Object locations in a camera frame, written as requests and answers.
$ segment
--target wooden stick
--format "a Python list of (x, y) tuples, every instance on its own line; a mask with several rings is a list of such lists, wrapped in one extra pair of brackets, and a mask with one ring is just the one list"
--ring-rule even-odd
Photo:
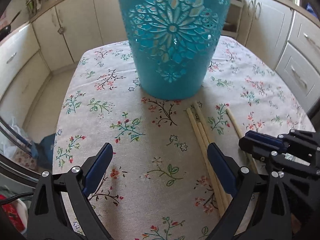
[(215, 176), (214, 171), (212, 169), (212, 166), (210, 165), (209, 160), (207, 158), (207, 149), (206, 149), (206, 147), (204, 145), (204, 142), (203, 142), (203, 139), (201, 137), (201, 134), (200, 134), (199, 128), (197, 126), (196, 120), (193, 117), (193, 114), (192, 114), (190, 108), (187, 108), (187, 113), (188, 113), (190, 122), (192, 124), (193, 130), (194, 130), (194, 132), (196, 134), (196, 138), (198, 140), (198, 143), (199, 143), (199, 146), (200, 146), (203, 158), (204, 158), (205, 165), (207, 166), (207, 170), (208, 170), (209, 177), (210, 177), (210, 180), (211, 180), (211, 184), (212, 184), (212, 187), (213, 187), (214, 195), (216, 197), (217, 204), (218, 204), (219, 215), (220, 215), (220, 217), (222, 217), (223, 214), (224, 214), (224, 206), (223, 206), (223, 202), (222, 202), (222, 199), (221, 199), (221, 195), (220, 195), (219, 186), (218, 186), (218, 183), (217, 183), (216, 176)]
[[(204, 141), (204, 145), (206, 146), (206, 148), (208, 148), (208, 145), (209, 145), (209, 141), (205, 135), (205, 132), (204, 132), (204, 128), (202, 126), (202, 124), (200, 122), (197, 123), (198, 125), (198, 128), (200, 130), (200, 134), (202, 136), (202, 139)], [(219, 178), (217, 176), (217, 174), (215, 174), (216, 176), (216, 180), (217, 180), (217, 183), (218, 183), (218, 187), (219, 187), (219, 191), (220, 191), (220, 195), (221, 195), (221, 199), (222, 199), (222, 202), (223, 202), (223, 207), (224, 207), (224, 210), (227, 210), (228, 206), (229, 206), (229, 203), (231, 201), (228, 200), (228, 197), (227, 197), (227, 193), (225, 193), (224, 189), (223, 189), (223, 186), (221, 185), (220, 181), (219, 181)]]
[[(233, 113), (231, 112), (230, 108), (227, 108), (226, 109), (226, 112), (233, 124), (233, 126), (235, 127), (236, 129), (236, 132), (238, 134), (238, 137), (239, 139), (242, 138), (244, 136), (244, 134), (242, 133), (241, 129), (240, 129), (240, 126), (237, 124), (236, 122), (236, 119), (235, 119), (235, 116), (233, 115)], [(254, 173), (258, 174), (258, 169), (257, 169), (257, 164), (255, 163), (254, 159), (252, 158), (251, 154), (248, 154), (248, 153), (245, 153), (246, 156), (248, 157), (249, 159), (249, 162), (250, 162), (250, 165), (251, 165), (251, 169)]]
[(202, 126), (204, 128), (205, 134), (207, 135), (209, 143), (214, 142), (213, 137), (211, 136), (210, 130), (209, 130), (209, 128), (207, 126), (207, 123), (205, 121), (205, 118), (204, 118), (204, 116), (203, 116), (203, 114), (202, 114), (202, 112), (201, 112), (201, 110), (200, 110), (200, 108), (198, 106), (197, 101), (194, 101), (193, 106), (196, 109), (196, 112), (197, 112), (198, 117), (200, 119), (200, 122), (201, 122), (201, 124), (202, 124)]

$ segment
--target metal bolt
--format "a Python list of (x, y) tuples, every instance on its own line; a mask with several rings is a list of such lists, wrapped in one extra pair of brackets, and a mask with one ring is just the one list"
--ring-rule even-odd
[(283, 178), (283, 176), (284, 176), (284, 172), (283, 171), (278, 171), (278, 174), (279, 174), (280, 178)]
[(49, 175), (49, 172), (48, 171), (44, 171), (44, 172), (42, 172), (42, 177), (47, 177)]
[(241, 172), (244, 174), (247, 174), (247, 173), (249, 173), (249, 169), (247, 167), (242, 167)]
[(79, 172), (79, 170), (80, 170), (80, 167), (79, 167), (79, 166), (74, 166), (74, 167), (71, 169), (71, 171), (72, 171), (73, 173), (77, 173), (77, 172)]
[(272, 177), (275, 177), (275, 178), (279, 177), (279, 174), (276, 171), (271, 172), (271, 175)]

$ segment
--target table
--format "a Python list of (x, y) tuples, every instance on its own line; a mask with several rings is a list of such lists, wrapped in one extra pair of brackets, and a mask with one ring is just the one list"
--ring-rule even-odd
[[(186, 113), (195, 100), (217, 145), (240, 166), (246, 165), (245, 158), (227, 107), (243, 133), (314, 131), (277, 73), (232, 38), (220, 37), (202, 88), (183, 101), (163, 101), (143, 91), (127, 41), (86, 52), (61, 109), (53, 172), (81, 166), (105, 142), (112, 144), (112, 162), (89, 200), (114, 239), (204, 239), (219, 221)], [(82, 233), (64, 199), (74, 230)], [(245, 230), (256, 199), (253, 195), (239, 232)]]

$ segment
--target flower center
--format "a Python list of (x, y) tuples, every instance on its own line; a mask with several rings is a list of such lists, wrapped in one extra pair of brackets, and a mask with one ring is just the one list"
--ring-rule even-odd
[(177, 31), (177, 27), (173, 26), (173, 25), (170, 25), (169, 26), (169, 31), (175, 33)]

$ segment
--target floor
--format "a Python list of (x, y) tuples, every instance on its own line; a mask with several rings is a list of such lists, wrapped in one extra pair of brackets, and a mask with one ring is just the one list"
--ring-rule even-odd
[(45, 136), (56, 132), (61, 106), (74, 69), (53, 75), (44, 88), (25, 131), (39, 143)]

